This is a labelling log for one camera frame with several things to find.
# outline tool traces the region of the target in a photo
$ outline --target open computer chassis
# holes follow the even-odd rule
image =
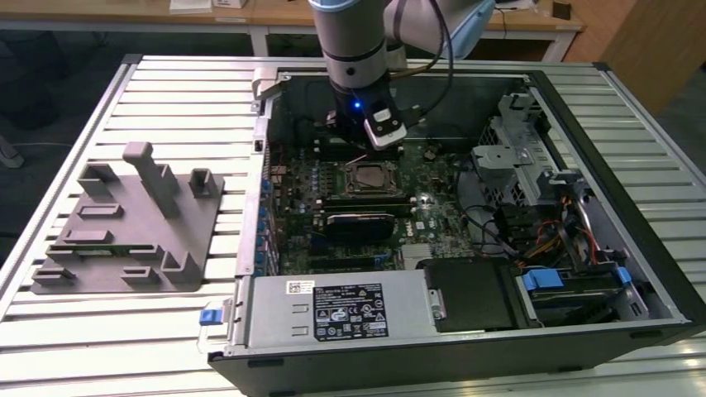
[[[208,357],[246,395],[577,371],[703,330],[542,72],[457,74],[437,115],[375,153],[311,122],[326,81],[291,70],[259,104],[228,343]],[[392,94],[422,102],[438,84]]]

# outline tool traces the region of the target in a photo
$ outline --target table leg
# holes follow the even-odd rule
[[[557,33],[557,38],[547,48],[547,52],[543,54],[543,62],[562,62],[566,52],[570,50],[571,42],[574,41],[575,32],[563,31]]]
[[[268,56],[270,51],[267,49],[267,35],[270,28],[267,26],[251,26],[251,42],[252,42],[252,54],[255,56]]]

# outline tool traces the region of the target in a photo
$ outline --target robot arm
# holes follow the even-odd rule
[[[367,136],[375,150],[400,142],[417,124],[411,109],[400,110],[390,95],[391,75],[386,63],[388,39],[437,53],[443,31],[435,1],[430,0],[308,0],[336,108],[327,125],[348,141]],[[455,57],[465,58],[475,46],[493,15],[494,0],[443,0],[439,11],[449,27]]]

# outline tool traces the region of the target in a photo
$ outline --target red wire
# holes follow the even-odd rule
[[[539,225],[539,229],[538,229],[538,241],[537,241],[537,244],[539,244],[539,242],[542,241],[542,230],[543,230],[543,227],[545,226],[549,226],[554,223],[559,223],[559,221],[547,221],[547,222],[543,222],[541,225]]]
[[[595,258],[595,239],[594,239],[594,235],[586,230],[586,229],[581,229],[578,228],[578,230],[581,230],[583,232],[583,234],[586,234],[586,236],[589,237],[589,240],[590,240],[590,246],[591,246],[591,262],[594,264],[598,264],[598,259]]]

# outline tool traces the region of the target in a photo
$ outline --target white sticker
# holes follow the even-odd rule
[[[287,281],[287,294],[312,294],[314,280],[294,280]]]
[[[216,22],[236,22],[236,23],[244,23],[244,18],[216,18]]]

